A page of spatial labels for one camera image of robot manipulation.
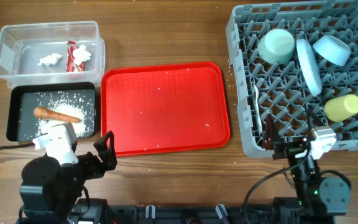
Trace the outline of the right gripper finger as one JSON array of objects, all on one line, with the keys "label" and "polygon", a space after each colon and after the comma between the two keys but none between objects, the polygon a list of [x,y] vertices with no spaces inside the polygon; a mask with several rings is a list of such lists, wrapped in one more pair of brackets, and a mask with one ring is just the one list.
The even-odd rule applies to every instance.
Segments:
[{"label": "right gripper finger", "polygon": [[316,126],[321,126],[321,121],[311,109],[306,110],[306,122],[308,124],[308,129],[313,129]]},{"label": "right gripper finger", "polygon": [[265,131],[262,140],[262,147],[264,149],[275,149],[275,145],[281,142],[281,137],[278,133],[274,120],[270,114],[265,119]]}]

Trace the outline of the yellow cup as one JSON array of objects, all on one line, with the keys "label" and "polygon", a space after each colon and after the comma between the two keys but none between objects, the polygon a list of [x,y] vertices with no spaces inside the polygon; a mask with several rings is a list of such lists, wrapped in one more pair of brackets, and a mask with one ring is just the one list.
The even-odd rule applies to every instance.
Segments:
[{"label": "yellow cup", "polygon": [[349,94],[333,98],[326,102],[324,112],[331,121],[344,121],[358,113],[358,96]]}]

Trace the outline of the light blue plate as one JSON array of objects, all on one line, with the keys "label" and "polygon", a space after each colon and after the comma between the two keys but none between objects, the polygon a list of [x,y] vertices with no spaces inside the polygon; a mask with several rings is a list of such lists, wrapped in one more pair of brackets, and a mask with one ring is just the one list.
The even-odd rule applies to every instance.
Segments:
[{"label": "light blue plate", "polygon": [[313,96],[318,96],[322,91],[322,83],[311,45],[305,39],[298,39],[296,51],[306,85]]}]

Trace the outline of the white plastic spoon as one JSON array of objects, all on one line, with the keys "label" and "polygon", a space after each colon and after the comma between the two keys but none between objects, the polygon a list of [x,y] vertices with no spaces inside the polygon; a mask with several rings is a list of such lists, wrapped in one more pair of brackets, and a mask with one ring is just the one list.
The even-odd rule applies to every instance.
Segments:
[{"label": "white plastic spoon", "polygon": [[260,118],[260,111],[259,111],[259,89],[257,88],[257,86],[255,84],[253,84],[253,89],[254,89],[254,96],[255,96],[255,110],[256,110],[256,116],[257,116],[257,128],[258,128],[258,132],[259,134],[263,133],[263,127],[262,127],[262,121]]}]

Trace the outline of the light blue rice bowl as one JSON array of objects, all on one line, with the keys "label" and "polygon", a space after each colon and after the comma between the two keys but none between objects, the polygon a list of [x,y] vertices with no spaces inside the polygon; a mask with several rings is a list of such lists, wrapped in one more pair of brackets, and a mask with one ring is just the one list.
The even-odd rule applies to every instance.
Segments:
[{"label": "light blue rice bowl", "polygon": [[351,54],[350,47],[333,35],[322,36],[313,48],[322,58],[338,66],[345,66]]}]

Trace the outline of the orange carrot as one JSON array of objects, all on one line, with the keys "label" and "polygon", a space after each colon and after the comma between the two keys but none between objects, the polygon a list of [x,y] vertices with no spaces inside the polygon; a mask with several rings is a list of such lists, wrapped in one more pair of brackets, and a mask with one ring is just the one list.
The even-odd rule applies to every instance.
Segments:
[{"label": "orange carrot", "polygon": [[34,110],[34,116],[38,119],[49,119],[55,121],[63,121],[66,123],[80,123],[81,119],[69,116],[66,114],[58,113],[43,107],[36,107]]}]

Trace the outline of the mint green bowl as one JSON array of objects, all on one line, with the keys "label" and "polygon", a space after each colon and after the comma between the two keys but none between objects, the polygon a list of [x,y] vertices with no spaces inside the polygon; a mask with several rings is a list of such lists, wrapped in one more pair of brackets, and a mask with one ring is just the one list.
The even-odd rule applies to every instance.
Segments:
[{"label": "mint green bowl", "polygon": [[295,39],[289,31],[273,29],[267,32],[257,45],[259,56],[267,63],[287,63],[293,56]]}]

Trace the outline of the red snack wrapper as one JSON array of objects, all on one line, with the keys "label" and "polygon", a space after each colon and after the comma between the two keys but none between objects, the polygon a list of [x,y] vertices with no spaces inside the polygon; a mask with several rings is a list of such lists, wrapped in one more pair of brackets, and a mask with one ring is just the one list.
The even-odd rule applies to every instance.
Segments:
[{"label": "red snack wrapper", "polygon": [[81,62],[79,65],[75,63],[74,50],[76,50],[76,42],[69,40],[67,42],[67,72],[83,72],[84,63]]}]

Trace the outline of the white tissue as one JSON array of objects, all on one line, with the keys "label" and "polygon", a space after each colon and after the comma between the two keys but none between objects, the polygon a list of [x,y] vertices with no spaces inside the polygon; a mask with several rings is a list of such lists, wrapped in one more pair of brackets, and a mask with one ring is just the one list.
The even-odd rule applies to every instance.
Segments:
[{"label": "white tissue", "polygon": [[73,51],[74,64],[81,65],[91,58],[91,53],[86,50],[85,45],[80,45]]},{"label": "white tissue", "polygon": [[55,65],[58,63],[58,61],[62,58],[62,55],[60,54],[51,54],[46,57],[43,57],[39,60],[38,66],[45,65]]}]

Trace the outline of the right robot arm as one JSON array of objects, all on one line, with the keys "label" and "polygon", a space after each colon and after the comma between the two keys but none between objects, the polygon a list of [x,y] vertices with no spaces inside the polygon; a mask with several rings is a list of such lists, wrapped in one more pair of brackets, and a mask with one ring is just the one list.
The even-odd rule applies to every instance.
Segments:
[{"label": "right robot arm", "polygon": [[265,119],[262,146],[273,159],[287,159],[296,197],[276,197],[268,211],[270,223],[334,223],[345,215],[351,182],[336,170],[321,171],[318,159],[331,150],[336,133],[311,110],[306,111],[308,132],[299,141],[285,142],[271,115]]}]

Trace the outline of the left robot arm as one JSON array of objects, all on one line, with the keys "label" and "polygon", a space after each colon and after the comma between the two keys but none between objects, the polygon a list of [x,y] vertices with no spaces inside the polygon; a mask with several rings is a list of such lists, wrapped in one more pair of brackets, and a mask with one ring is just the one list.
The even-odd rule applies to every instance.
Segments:
[{"label": "left robot arm", "polygon": [[23,206],[17,223],[117,223],[105,199],[90,198],[85,182],[99,179],[117,166],[114,134],[107,132],[94,143],[98,155],[87,152],[76,164],[59,164],[44,155],[22,170]]}]

